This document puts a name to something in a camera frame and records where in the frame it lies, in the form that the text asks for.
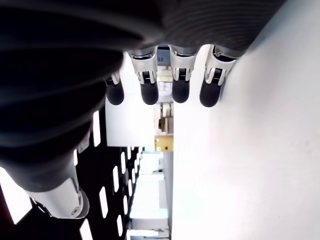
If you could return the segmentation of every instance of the black fingertip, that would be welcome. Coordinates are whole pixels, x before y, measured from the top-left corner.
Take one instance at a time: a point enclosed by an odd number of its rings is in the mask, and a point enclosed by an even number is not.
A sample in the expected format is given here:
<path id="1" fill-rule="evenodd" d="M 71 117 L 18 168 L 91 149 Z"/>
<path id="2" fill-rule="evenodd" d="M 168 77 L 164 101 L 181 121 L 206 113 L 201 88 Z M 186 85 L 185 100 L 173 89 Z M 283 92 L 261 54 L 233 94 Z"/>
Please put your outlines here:
<path id="1" fill-rule="evenodd" d="M 106 97 L 112 105 L 120 105 L 124 101 L 125 93 L 121 80 L 117 85 L 110 84 L 106 87 Z"/>
<path id="2" fill-rule="evenodd" d="M 208 84 L 205 80 L 203 80 L 200 91 L 201 104 L 207 108 L 211 108 L 216 105 L 219 100 L 220 90 L 221 86 L 218 84 Z"/>
<path id="3" fill-rule="evenodd" d="M 159 98 L 158 84 L 157 82 L 140 84 L 141 96 L 145 104 L 154 105 L 157 103 Z"/>
<path id="4" fill-rule="evenodd" d="M 172 97 L 177 103 L 184 103 L 189 98 L 190 81 L 173 80 L 172 82 Z"/>

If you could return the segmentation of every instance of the screw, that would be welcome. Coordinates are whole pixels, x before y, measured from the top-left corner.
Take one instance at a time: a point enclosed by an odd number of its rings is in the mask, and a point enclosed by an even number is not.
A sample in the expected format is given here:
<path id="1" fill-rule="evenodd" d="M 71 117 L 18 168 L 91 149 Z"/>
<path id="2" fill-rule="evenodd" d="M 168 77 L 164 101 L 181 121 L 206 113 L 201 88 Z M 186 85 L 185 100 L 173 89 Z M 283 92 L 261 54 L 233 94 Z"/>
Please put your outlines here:
<path id="1" fill-rule="evenodd" d="M 77 206 L 71 213 L 71 215 L 75 215 L 79 211 L 79 207 Z"/>

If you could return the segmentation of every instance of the white wall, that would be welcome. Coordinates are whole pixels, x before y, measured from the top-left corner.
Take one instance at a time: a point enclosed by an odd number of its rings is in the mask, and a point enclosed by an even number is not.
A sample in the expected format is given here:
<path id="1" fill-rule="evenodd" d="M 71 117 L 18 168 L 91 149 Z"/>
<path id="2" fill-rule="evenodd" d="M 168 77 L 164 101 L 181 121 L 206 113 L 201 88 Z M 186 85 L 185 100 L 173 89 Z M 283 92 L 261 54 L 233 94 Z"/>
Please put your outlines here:
<path id="1" fill-rule="evenodd" d="M 174 106 L 173 240 L 320 239 L 319 9 L 288 1 L 213 108 L 199 101 L 200 50 Z"/>
<path id="2" fill-rule="evenodd" d="M 106 136 L 108 146 L 149 146 L 154 149 L 154 109 L 141 97 L 140 84 L 131 59 L 124 54 L 120 69 L 124 100 L 114 106 L 105 100 Z"/>

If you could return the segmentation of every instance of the black ceiling grid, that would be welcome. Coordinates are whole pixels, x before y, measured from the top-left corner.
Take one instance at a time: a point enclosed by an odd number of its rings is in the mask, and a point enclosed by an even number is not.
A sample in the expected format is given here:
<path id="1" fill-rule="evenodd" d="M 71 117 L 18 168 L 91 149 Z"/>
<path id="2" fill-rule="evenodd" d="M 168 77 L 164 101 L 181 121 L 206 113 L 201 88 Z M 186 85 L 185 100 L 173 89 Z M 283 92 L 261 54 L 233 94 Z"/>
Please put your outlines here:
<path id="1" fill-rule="evenodd" d="M 129 226 L 129 215 L 136 189 L 132 183 L 132 196 L 129 196 L 128 181 L 132 181 L 132 170 L 135 168 L 135 160 L 139 151 L 135 147 L 128 159 L 127 147 L 108 147 L 106 133 L 105 107 L 99 110 L 100 138 L 101 142 L 94 147 L 93 133 L 89 137 L 89 147 L 82 153 L 78 153 L 76 172 L 80 187 L 85 191 L 90 202 L 88 220 L 93 240 L 125 240 Z M 122 174 L 121 153 L 125 153 L 126 172 Z M 114 189 L 113 170 L 117 166 L 118 184 L 117 192 Z M 105 188 L 108 212 L 103 218 L 99 193 Z M 128 213 L 124 213 L 124 196 L 127 196 Z M 119 236 L 117 218 L 121 215 L 122 235 Z M 81 240 L 80 227 L 84 219 L 56 219 L 42 213 L 38 207 L 32 204 L 32 209 L 17 223 L 14 224 L 0 188 L 0 239 L 32 240 Z"/>

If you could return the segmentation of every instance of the fluorescent light panel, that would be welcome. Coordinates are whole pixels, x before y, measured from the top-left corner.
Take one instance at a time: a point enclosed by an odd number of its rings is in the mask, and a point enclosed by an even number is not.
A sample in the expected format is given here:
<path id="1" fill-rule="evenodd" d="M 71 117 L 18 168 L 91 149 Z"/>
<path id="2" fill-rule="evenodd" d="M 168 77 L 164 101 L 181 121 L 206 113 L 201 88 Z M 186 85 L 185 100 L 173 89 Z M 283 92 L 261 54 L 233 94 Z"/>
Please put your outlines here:
<path id="1" fill-rule="evenodd" d="M 93 240 L 88 219 L 85 219 L 80 227 L 82 240 Z"/>
<path id="2" fill-rule="evenodd" d="M 104 186 L 101 188 L 99 196 L 100 196 L 102 216 L 105 219 L 108 213 L 108 203 L 107 203 L 106 189 Z"/>
<path id="3" fill-rule="evenodd" d="M 132 182 L 131 179 L 129 179 L 128 181 L 128 190 L 129 190 L 129 196 L 132 196 Z"/>
<path id="4" fill-rule="evenodd" d="M 118 218 L 116 219 L 116 224 L 118 226 L 119 237 L 121 237 L 122 232 L 123 232 L 121 215 L 119 215 Z"/>
<path id="5" fill-rule="evenodd" d="M 93 114 L 93 144 L 98 146 L 101 142 L 100 136 L 100 121 L 99 121 L 99 111 Z"/>
<path id="6" fill-rule="evenodd" d="M 118 176 L 118 167 L 115 166 L 113 169 L 113 186 L 114 186 L 114 192 L 118 192 L 119 189 L 119 176 Z"/>
<path id="7" fill-rule="evenodd" d="M 0 167 L 0 184 L 12 221 L 17 224 L 32 208 L 29 195 Z"/>
<path id="8" fill-rule="evenodd" d="M 73 163 L 74 163 L 74 166 L 77 166 L 78 164 L 77 149 L 73 151 Z"/>
<path id="9" fill-rule="evenodd" d="M 128 213 L 128 199 L 126 195 L 124 195 L 123 197 L 123 212 L 124 212 L 124 215 L 127 215 Z"/>
<path id="10" fill-rule="evenodd" d="M 134 161 L 134 171 L 135 173 L 138 173 L 138 164 L 137 164 L 137 160 Z"/>
<path id="11" fill-rule="evenodd" d="M 121 172 L 122 174 L 126 172 L 126 156 L 124 152 L 121 153 Z"/>
<path id="12" fill-rule="evenodd" d="M 132 169 L 132 183 L 136 183 L 136 174 L 135 174 L 135 169 Z"/>
<path id="13" fill-rule="evenodd" d="M 127 147 L 127 153 L 128 153 L 128 160 L 131 159 L 131 147 Z"/>

